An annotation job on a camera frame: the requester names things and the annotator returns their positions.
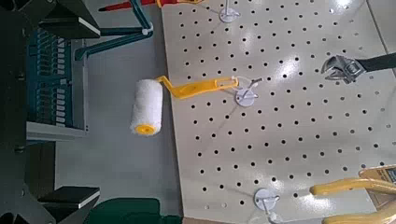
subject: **wrench head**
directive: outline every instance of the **wrench head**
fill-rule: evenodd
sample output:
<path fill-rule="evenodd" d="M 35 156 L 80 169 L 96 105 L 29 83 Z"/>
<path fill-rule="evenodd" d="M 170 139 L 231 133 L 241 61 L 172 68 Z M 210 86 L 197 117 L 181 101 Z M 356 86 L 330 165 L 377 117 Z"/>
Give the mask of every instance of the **wrench head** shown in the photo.
<path fill-rule="evenodd" d="M 336 55 L 328 59 L 322 66 L 321 73 L 332 71 L 326 76 L 327 80 L 344 80 L 346 84 L 354 82 L 356 77 L 364 73 L 365 70 L 358 61 Z"/>

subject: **green object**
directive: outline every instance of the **green object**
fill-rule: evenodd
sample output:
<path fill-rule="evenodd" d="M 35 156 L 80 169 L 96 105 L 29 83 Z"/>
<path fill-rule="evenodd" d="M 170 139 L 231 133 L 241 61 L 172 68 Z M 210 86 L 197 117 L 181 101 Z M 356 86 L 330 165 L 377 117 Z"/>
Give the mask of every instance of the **green object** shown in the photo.
<path fill-rule="evenodd" d="M 152 198 L 117 198 L 96 205 L 84 224 L 181 224 L 181 217 L 160 215 L 160 202 Z"/>

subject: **white fluffy roller cover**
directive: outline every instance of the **white fluffy roller cover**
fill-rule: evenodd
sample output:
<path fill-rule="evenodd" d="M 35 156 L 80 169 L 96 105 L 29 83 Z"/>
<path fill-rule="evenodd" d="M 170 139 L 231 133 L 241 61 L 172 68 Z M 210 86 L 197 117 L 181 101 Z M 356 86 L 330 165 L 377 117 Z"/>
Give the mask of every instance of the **white fluffy roller cover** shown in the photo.
<path fill-rule="evenodd" d="M 136 83 L 131 130 L 152 136 L 161 129 L 163 86 L 156 80 L 143 79 Z"/>

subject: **paint roller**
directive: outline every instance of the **paint roller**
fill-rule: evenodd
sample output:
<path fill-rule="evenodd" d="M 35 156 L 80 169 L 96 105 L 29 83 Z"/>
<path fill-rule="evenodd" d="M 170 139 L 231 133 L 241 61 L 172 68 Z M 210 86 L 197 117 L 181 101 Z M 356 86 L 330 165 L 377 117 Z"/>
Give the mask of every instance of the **paint roller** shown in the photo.
<path fill-rule="evenodd" d="M 135 87 L 130 127 L 133 133 L 151 136 L 160 131 L 163 115 L 163 86 L 161 82 L 177 99 L 186 99 L 204 92 L 225 90 L 238 86 L 236 77 L 215 78 L 178 87 L 174 87 L 165 76 L 157 79 L 140 80 Z"/>

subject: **yellow handle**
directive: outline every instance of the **yellow handle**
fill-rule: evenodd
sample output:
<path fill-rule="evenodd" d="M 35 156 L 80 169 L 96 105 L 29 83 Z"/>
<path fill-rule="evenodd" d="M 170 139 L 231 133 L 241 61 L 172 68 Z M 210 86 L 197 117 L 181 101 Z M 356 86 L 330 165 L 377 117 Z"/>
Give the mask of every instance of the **yellow handle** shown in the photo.
<path fill-rule="evenodd" d="M 387 181 L 376 179 L 347 178 L 332 183 L 315 185 L 309 191 L 313 195 L 328 195 L 350 189 L 371 189 L 381 193 L 396 194 L 396 187 Z M 341 215 L 325 217 L 323 224 L 388 224 L 396 220 L 396 202 L 385 205 L 372 214 Z"/>
<path fill-rule="evenodd" d="M 372 189 L 387 194 L 396 194 L 396 187 L 392 183 L 362 178 L 347 178 L 328 184 L 315 185 L 309 191 L 313 195 L 327 195 L 350 189 Z"/>
<path fill-rule="evenodd" d="M 396 220 L 396 202 L 391 202 L 372 214 L 325 217 L 322 224 L 388 224 L 394 220 Z"/>
<path fill-rule="evenodd" d="M 238 86 L 238 79 L 236 77 L 223 77 L 208 81 L 193 82 L 179 87 L 173 87 L 172 83 L 165 76 L 158 77 L 157 81 L 163 82 L 165 87 L 178 99 L 186 99 L 200 93 L 219 91 Z M 229 82 L 229 84 L 219 84 L 221 82 Z"/>

